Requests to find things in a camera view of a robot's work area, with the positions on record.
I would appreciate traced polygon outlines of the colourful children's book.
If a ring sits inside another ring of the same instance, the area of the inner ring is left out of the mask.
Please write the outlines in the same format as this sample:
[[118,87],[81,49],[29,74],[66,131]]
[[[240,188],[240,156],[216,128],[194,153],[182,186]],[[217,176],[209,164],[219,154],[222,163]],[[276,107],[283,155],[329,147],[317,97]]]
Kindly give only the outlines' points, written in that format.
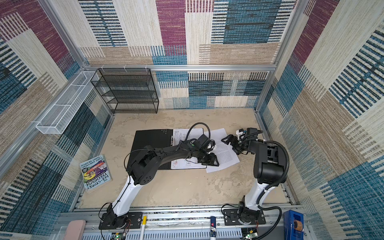
[[86,192],[92,192],[107,182],[112,181],[105,155],[99,155],[80,163],[83,184]]

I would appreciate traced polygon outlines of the printed paper sheet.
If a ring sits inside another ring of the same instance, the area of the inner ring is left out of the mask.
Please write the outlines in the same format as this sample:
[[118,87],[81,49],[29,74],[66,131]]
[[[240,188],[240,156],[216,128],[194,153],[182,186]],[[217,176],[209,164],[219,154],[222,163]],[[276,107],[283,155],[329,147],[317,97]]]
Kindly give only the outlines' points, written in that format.
[[218,129],[218,130],[211,131],[210,139],[214,140],[216,143],[216,146],[212,151],[212,153],[214,153],[217,156],[219,166],[218,167],[208,166],[206,169],[207,173],[213,173],[220,170],[224,170],[240,162],[238,156],[232,150],[232,146],[226,145],[221,141],[223,138],[227,136],[228,134],[226,133],[225,129]]

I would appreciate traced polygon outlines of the blue glue stick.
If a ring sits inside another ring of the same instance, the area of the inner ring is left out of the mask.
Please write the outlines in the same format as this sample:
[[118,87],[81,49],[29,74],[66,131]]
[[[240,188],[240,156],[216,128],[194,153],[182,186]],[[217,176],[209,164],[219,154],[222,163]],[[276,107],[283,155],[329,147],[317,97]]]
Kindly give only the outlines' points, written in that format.
[[210,217],[210,240],[216,240],[216,217]]

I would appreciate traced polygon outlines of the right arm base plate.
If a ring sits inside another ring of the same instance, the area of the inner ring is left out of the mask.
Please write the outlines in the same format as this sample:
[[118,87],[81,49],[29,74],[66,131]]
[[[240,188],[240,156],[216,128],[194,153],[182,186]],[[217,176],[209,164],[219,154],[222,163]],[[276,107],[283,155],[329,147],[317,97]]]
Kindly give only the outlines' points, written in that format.
[[260,213],[258,220],[251,220],[250,222],[239,221],[238,210],[235,209],[223,209],[224,223],[225,226],[236,226],[236,225],[256,225],[257,222],[259,225],[265,225],[266,219],[263,212]]

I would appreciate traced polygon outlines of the pink object at edge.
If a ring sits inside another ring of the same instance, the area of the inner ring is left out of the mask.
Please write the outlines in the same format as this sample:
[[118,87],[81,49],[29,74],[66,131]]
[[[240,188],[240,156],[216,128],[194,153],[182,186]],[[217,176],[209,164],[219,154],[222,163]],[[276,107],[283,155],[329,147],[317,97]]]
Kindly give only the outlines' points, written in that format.
[[85,226],[85,220],[71,221],[67,227],[63,240],[81,240]]

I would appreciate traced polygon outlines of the green circuit board right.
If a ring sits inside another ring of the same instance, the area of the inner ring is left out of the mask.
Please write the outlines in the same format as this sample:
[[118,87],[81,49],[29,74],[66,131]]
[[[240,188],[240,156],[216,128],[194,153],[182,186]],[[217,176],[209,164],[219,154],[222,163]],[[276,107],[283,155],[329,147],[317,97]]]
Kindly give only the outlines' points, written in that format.
[[256,240],[257,238],[258,238],[258,233],[257,232],[250,232],[250,233],[246,233],[242,237],[242,240]]

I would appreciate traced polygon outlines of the orange folder black inside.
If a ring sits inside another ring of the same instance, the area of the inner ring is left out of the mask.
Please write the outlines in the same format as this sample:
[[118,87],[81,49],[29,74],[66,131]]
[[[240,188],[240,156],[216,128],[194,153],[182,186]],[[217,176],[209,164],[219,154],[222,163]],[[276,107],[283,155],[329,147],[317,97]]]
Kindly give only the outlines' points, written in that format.
[[[132,153],[128,158],[130,163],[139,153],[139,149],[145,146],[153,148],[166,148],[173,146],[173,130],[172,129],[156,129],[156,130],[140,130],[136,131],[132,145]],[[159,167],[160,170],[171,170],[171,162]]]

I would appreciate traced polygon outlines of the blue box with tape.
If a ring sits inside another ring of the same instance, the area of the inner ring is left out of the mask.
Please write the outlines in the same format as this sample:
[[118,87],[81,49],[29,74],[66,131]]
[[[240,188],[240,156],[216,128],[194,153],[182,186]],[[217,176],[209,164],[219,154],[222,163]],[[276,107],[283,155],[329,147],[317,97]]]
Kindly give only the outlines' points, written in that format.
[[285,240],[304,239],[304,215],[289,210],[284,213],[284,238]]

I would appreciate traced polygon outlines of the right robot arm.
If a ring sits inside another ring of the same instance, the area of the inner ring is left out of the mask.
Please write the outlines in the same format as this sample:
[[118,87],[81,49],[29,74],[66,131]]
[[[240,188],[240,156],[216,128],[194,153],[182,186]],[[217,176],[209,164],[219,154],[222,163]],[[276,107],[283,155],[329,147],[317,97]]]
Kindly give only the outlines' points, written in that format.
[[242,237],[242,240],[261,240],[267,237],[277,227],[283,216],[281,207],[264,207],[263,202],[275,187],[286,181],[290,157],[282,144],[259,139],[258,135],[258,133],[243,134],[240,137],[228,135],[221,139],[226,145],[231,145],[237,155],[250,153],[255,156],[253,171],[256,181],[238,204],[238,222],[242,225],[258,223],[263,213],[272,210],[279,212],[276,222],[265,233],[257,236],[249,233]]

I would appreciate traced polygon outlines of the green circuit board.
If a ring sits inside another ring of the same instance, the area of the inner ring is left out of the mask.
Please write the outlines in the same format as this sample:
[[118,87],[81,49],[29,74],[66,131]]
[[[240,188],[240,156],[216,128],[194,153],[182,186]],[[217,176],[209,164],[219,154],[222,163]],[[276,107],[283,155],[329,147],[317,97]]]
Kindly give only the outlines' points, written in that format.
[[111,235],[111,240],[125,240],[126,234],[124,233],[115,233]]
[[258,238],[258,233],[257,232],[250,232],[250,233],[246,233],[242,237],[242,240],[256,240],[257,238]]

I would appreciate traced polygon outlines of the white yellow marker pen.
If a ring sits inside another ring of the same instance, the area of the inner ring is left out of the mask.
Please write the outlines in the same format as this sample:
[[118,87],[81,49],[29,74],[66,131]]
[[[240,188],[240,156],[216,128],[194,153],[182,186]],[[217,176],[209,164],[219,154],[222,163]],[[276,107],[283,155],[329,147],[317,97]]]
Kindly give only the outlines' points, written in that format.
[[147,223],[147,216],[143,216],[143,222],[142,222],[142,225],[141,225],[141,233],[140,233],[139,240],[143,240],[144,239],[146,223]]

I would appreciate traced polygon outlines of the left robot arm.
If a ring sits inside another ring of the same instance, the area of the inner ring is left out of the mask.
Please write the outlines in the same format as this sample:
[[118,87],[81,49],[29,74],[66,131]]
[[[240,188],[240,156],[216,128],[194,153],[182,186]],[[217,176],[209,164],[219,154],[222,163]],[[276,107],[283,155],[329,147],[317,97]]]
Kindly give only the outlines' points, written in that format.
[[117,199],[111,203],[106,213],[100,217],[100,230],[122,229],[127,225],[128,212],[131,204],[142,187],[155,178],[159,167],[179,159],[197,158],[197,163],[203,166],[219,167],[217,156],[213,153],[216,146],[211,139],[209,128],[208,135],[201,135],[198,139],[188,139],[192,129],[197,125],[208,127],[199,122],[191,126],[183,141],[178,145],[167,148],[153,148],[148,145],[137,150],[138,155],[127,163],[126,171],[129,175],[124,189]]

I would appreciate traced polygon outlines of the green circuit board left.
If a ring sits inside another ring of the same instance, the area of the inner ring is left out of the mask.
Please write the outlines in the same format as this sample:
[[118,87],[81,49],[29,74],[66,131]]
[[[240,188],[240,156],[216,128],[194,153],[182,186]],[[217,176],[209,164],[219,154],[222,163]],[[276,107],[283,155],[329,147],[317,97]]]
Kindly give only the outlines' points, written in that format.
[[125,240],[126,234],[124,233],[115,233],[111,235],[111,240]]

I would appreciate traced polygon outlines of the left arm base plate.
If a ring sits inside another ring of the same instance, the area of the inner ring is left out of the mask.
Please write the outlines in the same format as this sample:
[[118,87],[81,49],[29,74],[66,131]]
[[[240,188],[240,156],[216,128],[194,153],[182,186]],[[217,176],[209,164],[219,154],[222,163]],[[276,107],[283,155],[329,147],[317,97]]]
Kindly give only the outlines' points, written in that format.
[[99,230],[139,229],[142,220],[142,212],[128,212],[120,217],[112,212],[104,213],[99,224]]

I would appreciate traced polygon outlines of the white paper sheet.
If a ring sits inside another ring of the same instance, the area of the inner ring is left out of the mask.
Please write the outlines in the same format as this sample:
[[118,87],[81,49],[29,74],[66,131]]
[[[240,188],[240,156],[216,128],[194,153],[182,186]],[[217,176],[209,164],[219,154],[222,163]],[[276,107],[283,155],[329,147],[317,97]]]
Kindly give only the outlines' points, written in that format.
[[[173,146],[179,144],[180,141],[184,141],[186,139],[188,129],[174,129],[173,130]],[[204,134],[204,130],[200,129],[192,129],[188,136],[189,139],[198,139],[201,135]],[[190,159],[177,159],[171,162],[171,170],[188,170],[188,169],[206,169],[206,166],[202,164],[198,164],[198,160],[195,157]]]

